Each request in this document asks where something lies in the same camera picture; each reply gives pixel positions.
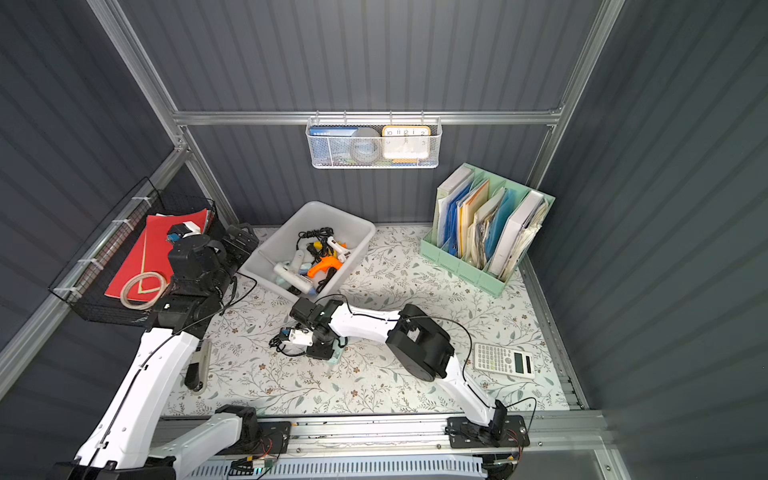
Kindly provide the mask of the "blue folder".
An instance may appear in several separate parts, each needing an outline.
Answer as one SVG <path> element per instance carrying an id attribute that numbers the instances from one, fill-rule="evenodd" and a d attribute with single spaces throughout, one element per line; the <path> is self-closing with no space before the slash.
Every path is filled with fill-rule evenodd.
<path id="1" fill-rule="evenodd" d="M 441 240 L 439 247 L 448 252 L 451 255 L 456 255 L 458 252 L 457 247 L 457 224 L 458 224 L 458 203 L 462 200 L 470 191 L 471 184 L 467 183 L 461 190 L 448 201 L 447 209 L 445 211 L 446 218 L 444 226 L 441 228 Z"/>

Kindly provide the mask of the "blue box in basket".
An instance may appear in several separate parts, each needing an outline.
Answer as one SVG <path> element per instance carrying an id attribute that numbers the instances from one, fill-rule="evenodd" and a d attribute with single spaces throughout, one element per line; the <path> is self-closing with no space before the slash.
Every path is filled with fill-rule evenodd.
<path id="1" fill-rule="evenodd" d="M 330 168 L 351 161 L 351 139 L 357 130 L 350 126 L 309 126 L 306 134 L 312 165 Z"/>

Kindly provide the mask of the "small white orange-tip glue gun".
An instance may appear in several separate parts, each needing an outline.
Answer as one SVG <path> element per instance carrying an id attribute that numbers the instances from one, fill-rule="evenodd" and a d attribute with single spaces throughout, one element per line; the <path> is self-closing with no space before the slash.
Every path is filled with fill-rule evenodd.
<path id="1" fill-rule="evenodd" d="M 332 255 L 337 247 L 345 248 L 344 244 L 335 239 L 332 227 L 320 227 L 299 232 L 295 246 L 296 249 L 299 249 L 301 246 L 306 246 L 316 241 L 323 244 L 324 255 Z"/>

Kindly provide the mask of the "grey tape roll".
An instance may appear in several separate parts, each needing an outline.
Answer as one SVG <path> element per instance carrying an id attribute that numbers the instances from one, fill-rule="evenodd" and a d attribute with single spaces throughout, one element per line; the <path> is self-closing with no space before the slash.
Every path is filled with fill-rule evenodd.
<path id="1" fill-rule="evenodd" d="M 380 134 L 371 127 L 360 127 L 355 130 L 349 142 L 349 154 L 357 164 L 373 164 L 380 156 Z"/>

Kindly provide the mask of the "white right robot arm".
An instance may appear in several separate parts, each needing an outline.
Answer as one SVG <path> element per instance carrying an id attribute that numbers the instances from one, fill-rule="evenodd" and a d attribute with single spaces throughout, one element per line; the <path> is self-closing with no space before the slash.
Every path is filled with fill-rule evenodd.
<path id="1" fill-rule="evenodd" d="M 493 400 L 466 372 L 449 333 L 413 304 L 399 310 L 375 311 L 350 305 L 341 294 L 312 301 L 300 298 L 289 316 L 312 334 L 315 346 L 355 338 L 386 345 L 412 376 L 437 383 L 461 408 L 471 440 L 498 445 L 505 432 L 507 407 Z"/>

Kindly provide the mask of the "mint glue gun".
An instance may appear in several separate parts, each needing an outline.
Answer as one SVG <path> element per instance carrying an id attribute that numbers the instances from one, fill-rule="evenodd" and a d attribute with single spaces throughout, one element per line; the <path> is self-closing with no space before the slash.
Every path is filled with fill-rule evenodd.
<path id="1" fill-rule="evenodd" d="M 347 345 L 347 338 L 340 337 L 338 339 L 338 343 L 334 345 L 335 351 L 334 351 L 333 357 L 330 360 L 318 360 L 318 361 L 326 361 L 326 362 L 329 362 L 330 364 L 337 364 L 340 361 L 341 355 L 346 345 Z M 305 350 L 307 347 L 284 343 L 282 341 L 280 331 L 278 332 L 277 335 L 275 335 L 269 341 L 269 347 L 273 348 L 277 353 L 289 358 L 299 358 L 299 357 L 309 358 L 305 354 Z"/>

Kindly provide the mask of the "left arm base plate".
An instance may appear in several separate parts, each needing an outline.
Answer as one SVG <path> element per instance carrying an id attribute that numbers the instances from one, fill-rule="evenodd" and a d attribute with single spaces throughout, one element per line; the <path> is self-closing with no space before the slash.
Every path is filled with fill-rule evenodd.
<path id="1" fill-rule="evenodd" d="M 252 440 L 238 440 L 233 446 L 222 450 L 221 454 L 255 457 L 284 454 L 288 449 L 292 426 L 290 421 L 259 423 L 258 433 Z"/>

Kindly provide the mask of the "white thick binder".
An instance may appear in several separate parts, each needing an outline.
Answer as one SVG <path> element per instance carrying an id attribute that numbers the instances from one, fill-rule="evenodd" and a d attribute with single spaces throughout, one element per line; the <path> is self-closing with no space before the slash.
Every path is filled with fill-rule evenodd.
<path id="1" fill-rule="evenodd" d="M 504 225 L 495 252 L 487 264 L 486 271 L 490 275 L 501 280 L 500 274 L 504 269 L 504 265 L 510 255 L 510 251 L 518 234 L 521 232 L 527 221 L 531 219 L 533 212 L 543 199 L 546 199 L 546 197 L 541 192 L 530 190 L 518 203 L 516 203 L 514 211 L 508 217 L 506 224 Z"/>

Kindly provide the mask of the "white calculator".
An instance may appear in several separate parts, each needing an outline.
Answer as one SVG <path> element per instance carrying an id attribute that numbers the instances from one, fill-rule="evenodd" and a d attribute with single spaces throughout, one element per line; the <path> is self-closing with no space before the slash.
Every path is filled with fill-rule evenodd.
<path id="1" fill-rule="evenodd" d="M 533 358 L 529 353 L 489 344 L 473 346 L 474 365 L 486 373 L 534 379 Z"/>

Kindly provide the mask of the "floral table mat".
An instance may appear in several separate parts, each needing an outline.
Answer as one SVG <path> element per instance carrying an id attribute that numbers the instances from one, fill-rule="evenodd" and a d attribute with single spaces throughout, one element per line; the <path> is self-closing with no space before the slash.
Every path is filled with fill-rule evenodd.
<path id="1" fill-rule="evenodd" d="M 381 226 L 366 257 L 341 288 L 344 299 L 373 310 L 414 304 L 433 314 L 465 359 L 472 343 L 521 350 L 533 358 L 532 378 L 469 368 L 489 395 L 515 410 L 567 410 L 571 400 L 559 377 L 526 286 L 514 275 L 503 294 L 486 292 L 426 261 L 424 225 Z M 238 304 L 215 318 L 205 388 L 174 387 L 167 416 L 207 416 L 225 404 L 254 407 L 262 415 L 453 413 L 457 404 L 438 385 L 410 375 L 390 350 L 354 340 L 334 363 L 278 353 L 269 341 L 288 323 L 289 302 L 243 278 Z"/>

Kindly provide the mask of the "orange glue gun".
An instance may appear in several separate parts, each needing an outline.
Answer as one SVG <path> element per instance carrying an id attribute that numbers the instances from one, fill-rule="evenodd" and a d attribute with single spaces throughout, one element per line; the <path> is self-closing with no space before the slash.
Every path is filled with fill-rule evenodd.
<path id="1" fill-rule="evenodd" d="M 309 278 L 314 278 L 318 273 L 327 273 L 329 269 L 334 268 L 336 271 L 340 270 L 343 263 L 335 256 L 322 257 L 319 262 L 314 264 L 307 272 Z"/>

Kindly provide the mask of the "aluminium front rail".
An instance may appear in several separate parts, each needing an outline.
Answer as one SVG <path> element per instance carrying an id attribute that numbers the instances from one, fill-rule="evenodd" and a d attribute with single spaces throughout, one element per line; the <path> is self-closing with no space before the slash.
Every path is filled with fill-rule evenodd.
<path id="1" fill-rule="evenodd" d="M 258 424 L 290 421 L 287 452 L 281 460 L 416 455 L 491 455 L 537 451 L 610 450 L 615 442 L 596 411 L 544 412 L 522 416 L 528 427 L 526 448 L 453 449 L 445 434 L 449 414 L 294 417 L 259 419 L 255 415 L 223 412 L 199 423 L 188 420 L 149 420 L 105 426 L 96 438 L 93 459 L 119 469 L 141 467 L 150 456 L 171 457 L 183 478 L 238 440 L 252 440 Z"/>

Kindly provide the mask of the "white blue-tip glue gun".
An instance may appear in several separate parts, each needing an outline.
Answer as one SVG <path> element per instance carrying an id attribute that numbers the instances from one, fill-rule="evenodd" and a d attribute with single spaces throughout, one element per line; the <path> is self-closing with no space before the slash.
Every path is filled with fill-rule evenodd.
<path id="1" fill-rule="evenodd" d="M 300 273 L 300 267 L 304 262 L 304 253 L 302 250 L 296 250 L 289 262 L 277 262 L 273 271 L 283 280 L 287 281 L 292 287 L 298 289 L 303 294 L 315 294 L 313 282 Z"/>

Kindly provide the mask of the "red folder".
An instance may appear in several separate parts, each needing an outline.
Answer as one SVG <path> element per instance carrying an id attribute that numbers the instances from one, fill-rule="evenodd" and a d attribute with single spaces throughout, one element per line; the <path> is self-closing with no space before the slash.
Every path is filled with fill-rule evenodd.
<path id="1" fill-rule="evenodd" d="M 145 272 L 156 272 L 170 282 L 173 270 L 168 260 L 172 243 L 168 241 L 169 230 L 178 224 L 191 222 L 199 233 L 204 233 L 211 212 L 203 209 L 186 215 L 149 215 L 146 225 L 135 242 L 126 260 L 122 263 L 104 295 L 120 299 L 124 286 L 135 276 Z"/>

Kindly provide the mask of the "teal perforated folder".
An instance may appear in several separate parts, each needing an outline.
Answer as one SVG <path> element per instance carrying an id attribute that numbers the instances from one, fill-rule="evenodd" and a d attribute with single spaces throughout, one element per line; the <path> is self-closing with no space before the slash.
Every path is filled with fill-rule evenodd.
<path id="1" fill-rule="evenodd" d="M 506 224 L 508 217 L 514 211 L 516 203 L 517 192 L 514 190 L 506 190 L 501 203 L 491 216 L 484 240 L 484 254 L 486 263 L 488 263 L 493 256 L 501 237 L 504 225 Z"/>

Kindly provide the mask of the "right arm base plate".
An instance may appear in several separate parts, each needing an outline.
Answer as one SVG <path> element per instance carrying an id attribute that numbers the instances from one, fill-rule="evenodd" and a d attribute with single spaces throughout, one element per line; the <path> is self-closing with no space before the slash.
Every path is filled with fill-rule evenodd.
<path id="1" fill-rule="evenodd" d="M 479 426 L 465 417 L 450 417 L 444 429 L 453 449 L 526 448 L 528 427 L 520 415 L 507 415 L 499 426 Z"/>

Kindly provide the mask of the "yellow glue gun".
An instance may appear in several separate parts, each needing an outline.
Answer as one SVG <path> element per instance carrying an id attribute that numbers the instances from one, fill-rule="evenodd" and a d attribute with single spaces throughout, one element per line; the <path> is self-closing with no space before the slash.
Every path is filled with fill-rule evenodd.
<path id="1" fill-rule="evenodd" d="M 319 241 L 313 242 L 312 244 L 308 244 L 307 251 L 312 255 L 319 255 L 319 256 L 324 255 L 323 244 Z"/>

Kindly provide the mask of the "yellow alarm clock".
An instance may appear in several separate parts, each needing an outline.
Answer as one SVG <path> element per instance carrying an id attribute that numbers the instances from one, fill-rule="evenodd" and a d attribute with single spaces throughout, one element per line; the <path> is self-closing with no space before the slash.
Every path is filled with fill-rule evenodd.
<path id="1" fill-rule="evenodd" d="M 383 157 L 393 162 L 427 160 L 431 150 L 429 126 L 387 125 L 382 129 Z"/>

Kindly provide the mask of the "translucent white storage box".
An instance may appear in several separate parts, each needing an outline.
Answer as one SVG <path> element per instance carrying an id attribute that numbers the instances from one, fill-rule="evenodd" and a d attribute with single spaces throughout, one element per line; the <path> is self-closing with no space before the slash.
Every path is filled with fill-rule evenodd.
<path id="1" fill-rule="evenodd" d="M 362 264 L 369 243 L 376 233 L 375 225 L 363 218 L 347 213 L 319 201 L 310 201 L 303 205 L 279 229 L 273 232 L 245 261 L 240 271 L 253 277 L 259 285 L 289 302 L 298 300 L 276 283 L 273 263 L 289 261 L 296 250 L 295 245 L 300 231 L 331 227 L 335 238 L 351 250 L 351 255 L 344 266 L 330 280 L 320 293 L 334 294 L 339 291 L 348 277 Z"/>

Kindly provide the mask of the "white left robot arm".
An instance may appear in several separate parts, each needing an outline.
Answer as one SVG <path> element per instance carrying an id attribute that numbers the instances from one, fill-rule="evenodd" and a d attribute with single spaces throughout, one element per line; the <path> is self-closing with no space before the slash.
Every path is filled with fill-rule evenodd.
<path id="1" fill-rule="evenodd" d="M 104 416 L 74 459 L 56 463 L 50 479 L 183 479 L 210 457 L 248 450 L 261 436 L 254 408 L 225 405 L 202 425 L 150 449 L 163 407 L 190 364 L 210 321 L 236 304 L 237 271 L 259 245 L 249 224 L 215 231 L 201 213 L 151 216 L 113 291 L 145 311 L 131 367 Z"/>

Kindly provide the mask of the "green plastic file organizer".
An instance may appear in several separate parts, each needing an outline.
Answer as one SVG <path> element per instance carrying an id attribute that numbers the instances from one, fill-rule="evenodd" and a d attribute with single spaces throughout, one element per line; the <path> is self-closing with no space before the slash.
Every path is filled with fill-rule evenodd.
<path id="1" fill-rule="evenodd" d="M 440 230 L 444 226 L 448 201 L 467 183 L 471 184 L 471 189 L 458 203 L 458 252 L 451 255 L 439 247 Z M 502 293 L 512 275 L 504 282 L 486 271 L 488 263 L 485 262 L 484 240 L 490 218 L 501 203 L 506 190 L 517 192 L 518 203 L 530 190 L 535 189 L 479 167 L 462 164 L 438 187 L 432 228 L 421 240 L 420 246 L 420 253 L 426 259 L 495 297 Z M 555 198 L 546 193 L 542 194 L 551 208 Z"/>

